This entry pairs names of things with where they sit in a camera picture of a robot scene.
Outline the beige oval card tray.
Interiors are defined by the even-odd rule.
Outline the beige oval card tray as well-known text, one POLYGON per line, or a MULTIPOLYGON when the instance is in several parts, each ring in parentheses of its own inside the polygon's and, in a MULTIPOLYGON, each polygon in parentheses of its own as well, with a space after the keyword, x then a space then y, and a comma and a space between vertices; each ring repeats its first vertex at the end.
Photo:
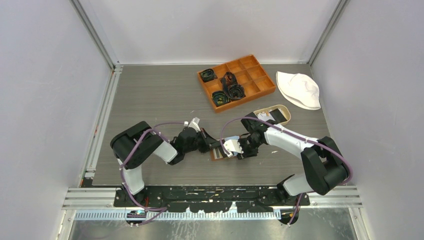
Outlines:
POLYGON ((282 126, 291 120, 291 113, 288 108, 282 104, 273 105, 253 111, 254 115, 263 121, 274 121, 282 126))

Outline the brown leather card holder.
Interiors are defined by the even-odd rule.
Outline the brown leather card holder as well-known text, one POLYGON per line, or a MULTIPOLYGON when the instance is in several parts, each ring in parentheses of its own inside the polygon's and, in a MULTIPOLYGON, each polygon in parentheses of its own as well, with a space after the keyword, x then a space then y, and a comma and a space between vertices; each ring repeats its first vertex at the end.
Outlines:
MULTIPOLYGON (((223 141, 222 141, 222 142, 224 143, 225 141, 230 140, 230 139, 236 139, 236 140, 239 140, 239 139, 240 139, 240 136, 236 136, 236 135, 235 135, 235 136, 225 137, 225 138, 223 139, 223 141)), ((219 149, 222 155, 226 154, 226 153, 222 150, 222 147, 221 147, 221 146, 219 146, 219 147, 217 147, 217 148, 214 148, 214 149, 219 149)), ((217 160, 214 160, 214 158, 213 158, 212 151, 213 151, 214 149, 210 150, 210 152, 209 152, 209 153, 210 153, 210 160, 211 160, 211 161, 217 161, 217 160)))

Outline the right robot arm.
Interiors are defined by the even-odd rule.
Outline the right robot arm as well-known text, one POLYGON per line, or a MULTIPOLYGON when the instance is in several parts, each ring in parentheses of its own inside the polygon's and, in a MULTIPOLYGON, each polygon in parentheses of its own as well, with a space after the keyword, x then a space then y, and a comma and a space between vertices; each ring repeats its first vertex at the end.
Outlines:
POLYGON ((301 160, 304 172, 293 174, 277 184, 277 198, 281 204, 291 205, 302 193, 325 195, 350 179, 350 168, 332 138, 307 138, 283 127, 287 121, 278 110, 265 114, 264 120, 260 119, 260 114, 251 112, 241 119, 248 135, 239 139, 243 151, 241 158, 257 156, 259 147, 266 144, 301 160))

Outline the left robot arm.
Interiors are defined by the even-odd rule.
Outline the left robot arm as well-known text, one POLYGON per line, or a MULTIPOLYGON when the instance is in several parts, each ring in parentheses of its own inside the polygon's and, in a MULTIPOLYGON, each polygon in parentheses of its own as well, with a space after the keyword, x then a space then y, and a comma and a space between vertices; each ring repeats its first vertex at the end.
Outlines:
POLYGON ((129 203, 138 207, 146 200, 142 164, 151 155, 173 166, 181 162, 187 153, 222 151, 219 140, 199 127, 199 121, 200 119, 195 117, 191 121, 176 122, 177 125, 183 125, 183 129, 171 140, 157 130, 161 123, 151 127, 146 121, 137 123, 111 140, 110 147, 118 160, 122 184, 127 190, 126 200, 129 203))

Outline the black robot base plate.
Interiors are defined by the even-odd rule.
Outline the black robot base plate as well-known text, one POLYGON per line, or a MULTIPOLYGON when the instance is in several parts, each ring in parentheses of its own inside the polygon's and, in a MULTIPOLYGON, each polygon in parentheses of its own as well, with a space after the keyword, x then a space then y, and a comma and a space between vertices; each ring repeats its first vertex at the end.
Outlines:
POLYGON ((130 195, 124 188, 115 192, 114 207, 160 209, 168 213, 228 214, 231 206, 238 214, 277 213, 283 224, 294 224, 301 207, 309 206, 307 194, 288 196, 276 186, 147 186, 138 194, 130 195))

